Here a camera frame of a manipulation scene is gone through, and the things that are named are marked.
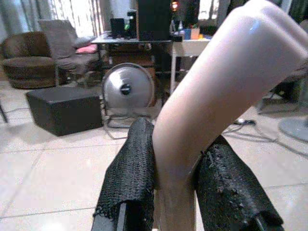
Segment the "white table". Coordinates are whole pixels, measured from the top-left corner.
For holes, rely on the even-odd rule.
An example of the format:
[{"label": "white table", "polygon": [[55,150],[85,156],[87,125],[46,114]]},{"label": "white table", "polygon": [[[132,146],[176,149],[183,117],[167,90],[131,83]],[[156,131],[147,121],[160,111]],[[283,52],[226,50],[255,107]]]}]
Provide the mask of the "white table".
[{"label": "white table", "polygon": [[170,94],[172,94],[175,89],[175,70],[177,57],[199,56],[209,42],[210,39],[183,40],[182,42],[172,42],[166,45],[166,51],[172,57]]}]

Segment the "brown armchair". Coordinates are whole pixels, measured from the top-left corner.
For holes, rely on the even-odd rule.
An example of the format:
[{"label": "brown armchair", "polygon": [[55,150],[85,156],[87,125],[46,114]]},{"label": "brown armchair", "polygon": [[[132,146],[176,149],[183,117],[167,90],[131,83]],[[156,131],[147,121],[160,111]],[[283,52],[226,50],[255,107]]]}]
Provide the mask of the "brown armchair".
[{"label": "brown armchair", "polygon": [[[1,45],[3,69],[14,88],[55,86],[55,64],[42,32],[28,32],[7,38]],[[60,83],[64,83],[61,71]]]}]

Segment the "gray stand base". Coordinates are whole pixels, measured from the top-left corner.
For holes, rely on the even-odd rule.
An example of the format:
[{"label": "gray stand base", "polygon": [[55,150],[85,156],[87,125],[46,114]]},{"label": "gray stand base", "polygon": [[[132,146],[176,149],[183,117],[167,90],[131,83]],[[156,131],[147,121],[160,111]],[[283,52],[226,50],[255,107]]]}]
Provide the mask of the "gray stand base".
[{"label": "gray stand base", "polygon": [[284,119],[279,123],[279,129],[295,139],[308,142],[308,125],[304,119]]}]

